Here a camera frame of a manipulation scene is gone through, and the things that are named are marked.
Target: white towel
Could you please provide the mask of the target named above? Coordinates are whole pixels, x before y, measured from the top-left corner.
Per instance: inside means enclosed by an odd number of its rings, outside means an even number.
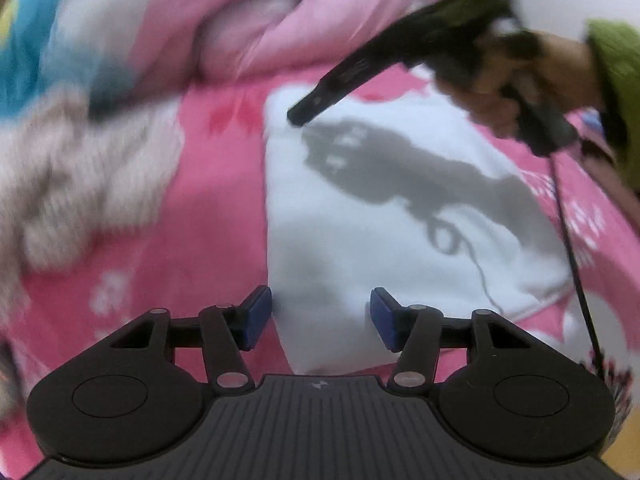
[[[446,316],[509,319],[547,306],[570,273],[517,167],[439,94],[346,98],[304,129],[266,104],[269,283],[295,373],[393,362],[369,319],[372,288]]]

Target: black cord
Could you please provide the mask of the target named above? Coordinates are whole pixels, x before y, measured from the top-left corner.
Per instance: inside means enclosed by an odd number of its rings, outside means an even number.
[[[567,227],[566,219],[564,218],[564,207],[562,206],[562,196],[560,195],[558,168],[556,168],[556,161],[554,160],[553,156],[549,157],[549,169],[551,172],[551,180],[554,184],[556,207],[558,208],[558,216],[560,218],[560,227],[562,230],[562,241],[564,242],[566,256],[569,259],[569,266],[571,267],[571,274],[574,279],[575,292],[578,296],[578,302],[580,303],[582,317],[584,318],[584,322],[587,325],[587,331],[589,332],[589,338],[591,339],[591,346],[593,347],[593,362],[595,364],[598,377],[602,381],[604,381],[604,357],[602,355],[602,350],[600,349],[600,343],[598,342],[598,334],[596,333],[596,328],[593,325],[593,319],[591,318],[589,305],[587,304],[587,297],[584,295],[584,288],[582,287],[582,280],[580,279],[580,270],[578,270],[578,262],[575,259],[574,247],[571,243],[571,237],[569,236],[569,228]]]

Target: green sleeve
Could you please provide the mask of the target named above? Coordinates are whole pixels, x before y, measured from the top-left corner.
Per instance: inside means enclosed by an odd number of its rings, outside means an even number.
[[[620,177],[640,190],[640,34],[623,22],[592,20],[590,39],[617,99],[626,142],[613,143]]]

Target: blanket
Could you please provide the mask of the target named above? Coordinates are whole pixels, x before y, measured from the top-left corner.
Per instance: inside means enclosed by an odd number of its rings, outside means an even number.
[[[89,122],[85,94],[57,89],[0,136],[0,317],[23,269],[68,269],[94,233],[149,224],[174,176],[175,104]]]
[[[0,118],[60,82],[110,107],[181,88],[198,74],[221,80],[338,61],[414,1],[8,0],[0,14]]]
[[[151,308],[167,308],[172,317],[193,317],[211,304],[237,304],[256,285],[267,283],[265,100],[284,85],[313,85],[329,68],[229,86],[194,86],[188,92],[179,113],[185,134],[180,169],[168,188],[158,222],[135,234],[100,237],[69,275],[31,273],[24,278],[29,301],[14,311],[4,331],[26,391]],[[354,97],[385,103],[408,91],[429,88],[427,82],[395,68],[359,88]],[[558,227],[546,160],[533,157],[517,142],[482,134],[516,164],[536,202]],[[640,381],[630,382],[628,372],[640,370],[640,242],[573,158],[561,153],[556,161],[582,280],[607,355],[607,375],[619,386],[620,402],[631,396],[638,399]],[[518,324],[578,361],[590,357],[573,292]],[[272,321],[255,351],[242,357],[257,381],[264,374],[291,373]],[[465,359],[463,350],[443,352],[436,380],[444,380]],[[176,362],[204,380],[198,349],[178,350]],[[363,372],[386,380],[390,367]],[[14,479],[40,459],[22,416],[9,421],[0,433],[0,455],[0,470]],[[634,462],[638,457],[627,451],[626,458]],[[619,471],[626,475],[639,470],[638,463],[628,466]]]

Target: pink fabric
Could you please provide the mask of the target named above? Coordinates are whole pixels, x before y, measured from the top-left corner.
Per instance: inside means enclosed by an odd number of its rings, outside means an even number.
[[[289,0],[272,6],[249,1],[205,29],[199,67],[211,80],[235,80],[337,62],[400,18],[414,1],[302,0],[293,12],[287,9]]]
[[[237,302],[266,282],[264,101],[277,86],[315,82],[323,73],[314,70],[252,84],[193,88],[186,95],[180,112],[186,134],[182,163],[159,223],[139,234],[100,241],[69,276],[39,274],[27,279],[30,304],[6,332],[29,386],[145,310],[165,307],[174,317],[194,316],[210,304]],[[394,69],[358,94],[368,100],[388,100],[424,86],[424,81]],[[512,141],[492,142],[523,170],[542,208],[555,219],[545,161]],[[640,242],[570,156],[560,155],[558,161],[584,284],[588,293],[604,300],[594,314],[606,320],[601,336],[605,352],[619,360],[640,356]],[[571,301],[562,300],[522,326],[560,348],[568,347],[573,337],[567,323]],[[244,357],[256,379],[265,373],[290,372],[273,323],[257,349]],[[464,359],[464,352],[444,354],[438,379],[462,366]],[[202,378],[197,352],[179,352],[178,363]],[[375,372],[386,376],[389,370]],[[39,460],[24,418],[16,418],[5,429],[0,451],[5,473],[15,479]]]
[[[149,0],[130,65],[143,75],[136,95],[177,88],[195,67],[192,51],[198,26],[232,0]]]

